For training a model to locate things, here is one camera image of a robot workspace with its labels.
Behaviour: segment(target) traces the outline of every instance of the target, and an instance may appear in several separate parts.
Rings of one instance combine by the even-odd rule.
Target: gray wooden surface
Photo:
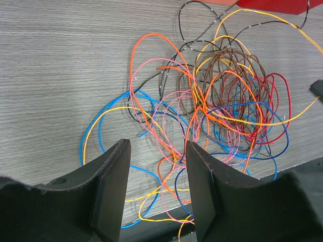
[[[28,184],[47,183],[80,166],[78,146],[85,128],[99,110],[113,98],[128,90],[129,59],[135,42],[144,34],[158,32],[177,46],[182,44],[178,31],[177,13],[184,1],[179,0],[19,0],[0,1],[0,173]],[[225,7],[213,6],[221,13]],[[279,14],[301,25],[303,16]],[[200,5],[183,11],[184,34],[194,39],[214,20]],[[269,17],[238,13],[229,18],[226,27],[235,35],[250,24],[271,20]],[[304,28],[315,41],[323,45],[323,6],[310,11]],[[212,39],[214,28],[204,39]],[[283,24],[254,27],[239,37],[256,54],[266,71],[278,72],[288,79],[293,114],[302,111],[313,96],[311,83],[323,77],[323,56],[298,31]],[[174,50],[165,41],[150,38],[140,44],[135,67],[152,57],[171,57]],[[186,52],[191,62],[195,52]],[[165,64],[154,63],[137,75],[139,85]],[[174,72],[167,92],[175,89]],[[144,88],[158,98],[158,79]],[[281,96],[286,96],[284,84],[277,83]],[[286,98],[282,97],[280,116],[287,115]],[[289,134],[291,145],[277,159],[279,170],[322,156],[323,106],[316,103],[302,117],[292,122]],[[137,138],[142,132],[125,110],[106,116],[103,143],[111,146],[120,138],[132,143],[134,165],[156,172],[162,158],[154,139]],[[273,131],[274,136],[280,131]],[[178,126],[167,132],[179,147]],[[282,150],[286,140],[272,146],[273,152]],[[219,150],[212,146],[210,151]],[[97,130],[90,137],[87,161],[101,154]],[[163,172],[169,170],[163,166]],[[271,161],[254,162],[250,170],[255,177],[274,172]],[[185,176],[179,186],[188,187]],[[150,175],[130,170],[127,198],[152,191],[156,181]],[[181,193],[183,198],[189,192]],[[179,204],[165,195],[169,209]],[[140,202],[125,205],[124,221],[137,218]],[[160,201],[150,215],[161,213]]]

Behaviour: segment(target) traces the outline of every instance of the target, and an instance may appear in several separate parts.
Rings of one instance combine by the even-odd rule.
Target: wood grain
[[[81,136],[110,100],[128,90],[129,59],[132,47],[146,33],[158,32],[176,46],[182,44],[177,14],[184,1],[178,0],[18,0],[0,1],[0,172],[28,184],[47,183],[80,166],[78,146]],[[221,13],[225,7],[212,5]],[[310,11],[304,31],[323,45],[323,6]],[[304,15],[279,14],[301,25]],[[210,11],[198,4],[183,10],[183,29],[187,40],[194,39],[214,20]],[[235,35],[250,24],[269,18],[238,13],[226,21]],[[205,35],[211,39],[215,28]],[[298,31],[283,24],[254,27],[239,36],[256,54],[266,71],[283,74],[290,83],[293,113],[302,111],[313,99],[311,83],[322,78],[322,55]],[[152,57],[171,57],[174,50],[158,38],[145,40],[136,52],[135,67]],[[193,61],[195,52],[186,52]],[[155,73],[153,63],[137,75],[139,85]],[[175,89],[173,73],[167,92]],[[158,80],[144,88],[158,98]],[[281,96],[284,84],[277,83]],[[282,98],[279,115],[287,113],[286,97]],[[290,147],[277,159],[279,170],[322,156],[323,113],[316,103],[289,129]],[[132,164],[156,172],[161,155],[152,137],[137,138],[142,127],[133,122],[125,110],[109,113],[103,126],[103,143],[111,146],[120,138],[131,140]],[[181,149],[183,140],[176,125],[167,132]],[[279,140],[273,152],[282,150],[286,140]],[[97,130],[90,137],[87,161],[101,154]],[[163,166],[166,173],[169,166]],[[271,161],[252,161],[255,177],[274,172]],[[188,187],[183,176],[179,186]],[[153,177],[131,169],[127,198],[134,198],[156,187]],[[189,193],[181,194],[183,199]],[[165,195],[168,209],[179,204]],[[137,219],[140,202],[127,203],[123,223]],[[161,213],[160,201],[149,215]]]

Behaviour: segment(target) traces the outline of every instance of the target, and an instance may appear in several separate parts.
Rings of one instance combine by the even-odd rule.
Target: red object
[[[323,4],[323,0],[310,0],[309,8]],[[299,15],[306,12],[307,0],[240,0],[237,5],[247,9]]]

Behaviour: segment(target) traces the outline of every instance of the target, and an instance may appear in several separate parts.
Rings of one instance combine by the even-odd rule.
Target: black object
[[[119,241],[131,146],[120,140],[103,155],[49,184],[0,177],[0,241]]]
[[[319,97],[321,102],[323,102],[323,80],[314,82],[309,89],[315,96]]]
[[[186,160],[198,242],[323,241],[322,170],[266,183],[192,142]]]

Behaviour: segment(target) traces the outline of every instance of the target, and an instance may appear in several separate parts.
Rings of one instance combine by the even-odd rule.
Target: tangled wire pile
[[[189,3],[200,2],[190,1],[184,4],[181,9]],[[104,152],[105,150],[101,142],[101,126],[105,114],[118,109],[127,109],[131,118],[142,125],[145,132],[141,136],[150,134],[153,135],[156,140],[156,145],[163,156],[157,165],[158,175],[133,165],[131,167],[149,173],[156,178],[159,185],[149,194],[126,200],[126,202],[143,200],[143,202],[138,213],[139,219],[122,228],[134,226],[140,221],[176,221],[181,223],[181,228],[185,223],[194,222],[193,214],[184,206],[185,204],[190,203],[190,201],[181,200],[178,193],[178,191],[189,191],[189,189],[177,188],[178,177],[186,169],[185,149],[178,150],[178,148],[171,143],[170,138],[166,133],[166,117],[171,117],[178,122],[178,127],[184,139],[184,147],[186,147],[188,140],[199,142],[201,137],[204,136],[206,137],[204,149],[215,146],[220,147],[222,152],[213,153],[212,155],[224,155],[224,158],[222,158],[223,162],[231,166],[242,166],[243,172],[247,172],[249,175],[251,174],[247,167],[251,159],[272,160],[275,165],[276,178],[278,169],[275,158],[284,153],[289,146],[287,129],[290,121],[301,116],[317,100],[316,98],[304,111],[297,116],[292,117],[291,95],[287,80],[278,73],[267,74],[257,56],[251,54],[246,46],[237,39],[237,36],[240,33],[250,27],[267,23],[284,23],[297,29],[323,54],[322,48],[301,30],[302,27],[291,24],[276,15],[249,9],[238,9],[221,20],[220,17],[222,15],[218,16],[211,7],[204,3],[200,4],[209,8],[215,14],[217,20],[220,21],[214,40],[199,40],[201,37],[199,36],[194,41],[186,41],[181,29],[181,11],[179,12],[179,24],[184,44],[179,49],[161,34],[150,33],[143,36],[136,43],[132,51],[129,91],[109,102],[95,117],[82,137],[79,155],[81,164],[84,165],[86,163],[87,141],[94,126],[99,123],[99,143]],[[277,20],[248,26],[240,31],[235,37],[232,37],[227,34],[223,22],[239,11],[264,14],[274,17]],[[223,27],[226,34],[218,36],[221,27]],[[176,54],[171,59],[154,58],[147,60],[140,65],[136,71],[133,71],[133,59],[136,48],[142,40],[151,36],[159,36],[166,40],[174,48]],[[202,50],[193,49],[192,45],[198,42],[204,42],[206,46]],[[182,55],[182,51],[186,49],[190,49],[194,51],[193,53],[197,53],[193,64],[188,64]],[[158,73],[148,78],[139,87],[135,87],[134,82],[136,81],[135,77],[138,71],[147,63],[160,60],[167,62],[167,64],[159,67],[157,69]],[[178,90],[168,95],[164,95],[170,71],[177,71],[180,73],[180,77],[177,81]],[[160,77],[160,83],[158,84],[159,100],[151,98],[147,93],[141,90],[148,81],[155,77]],[[280,106],[279,91],[282,92],[281,90],[278,91],[276,86],[277,82],[285,83],[288,97],[289,118],[284,121],[277,115]],[[114,107],[115,104],[123,98],[128,98],[128,105]],[[143,99],[148,100],[151,103],[151,109],[145,110],[142,107],[141,100]],[[159,115],[162,116],[162,119],[161,122],[158,123],[156,117]],[[277,125],[283,127],[282,132],[273,139],[270,139],[268,134],[271,132],[273,126]],[[279,154],[273,154],[271,145],[283,136],[286,136],[286,147]],[[171,164],[171,169],[166,176],[162,176],[160,166],[165,161],[168,161]],[[167,185],[167,180],[174,173],[177,174],[174,188],[170,188],[170,186]],[[176,219],[169,214],[164,203],[164,192],[171,193],[173,197],[179,201],[181,206],[183,206],[188,213],[187,218]],[[142,208],[145,202],[153,195],[155,195],[154,200],[142,214]],[[146,216],[148,212],[152,209],[159,196],[161,197],[163,207],[169,218],[161,220],[147,219]]]

